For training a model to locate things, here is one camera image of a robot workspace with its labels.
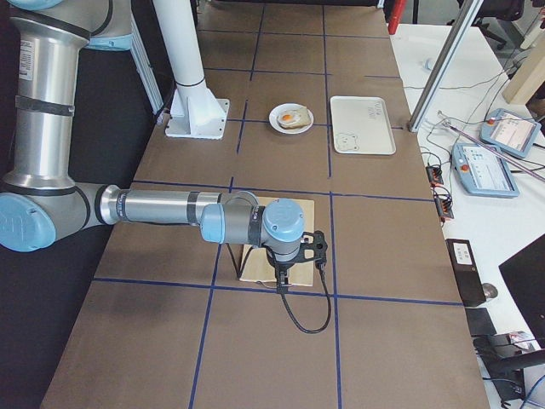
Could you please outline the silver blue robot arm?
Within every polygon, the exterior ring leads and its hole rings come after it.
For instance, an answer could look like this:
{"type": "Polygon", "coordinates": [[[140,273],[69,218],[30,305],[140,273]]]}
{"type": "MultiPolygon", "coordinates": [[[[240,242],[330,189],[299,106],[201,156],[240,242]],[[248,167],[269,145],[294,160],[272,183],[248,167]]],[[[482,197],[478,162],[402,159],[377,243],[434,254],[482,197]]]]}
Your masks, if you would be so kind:
{"type": "Polygon", "coordinates": [[[302,208],[290,199],[260,205],[253,193],[122,189],[76,183],[68,173],[77,67],[83,48],[127,50],[128,1],[13,1],[20,33],[14,168],[3,178],[1,243],[36,251],[85,228],[119,222],[199,227],[213,243],[262,248],[277,288],[306,260],[302,208]]]}

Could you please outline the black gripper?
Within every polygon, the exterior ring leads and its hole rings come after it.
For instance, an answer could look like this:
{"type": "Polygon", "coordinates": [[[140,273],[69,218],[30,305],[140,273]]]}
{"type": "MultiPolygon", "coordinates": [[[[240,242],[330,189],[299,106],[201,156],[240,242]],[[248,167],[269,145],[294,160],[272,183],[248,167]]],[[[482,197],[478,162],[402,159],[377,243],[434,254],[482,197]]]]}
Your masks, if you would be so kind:
{"type": "Polygon", "coordinates": [[[294,266],[294,263],[279,261],[276,254],[270,249],[267,249],[267,260],[274,269],[276,291],[278,294],[284,294],[284,288],[290,286],[289,270],[294,266]]]}

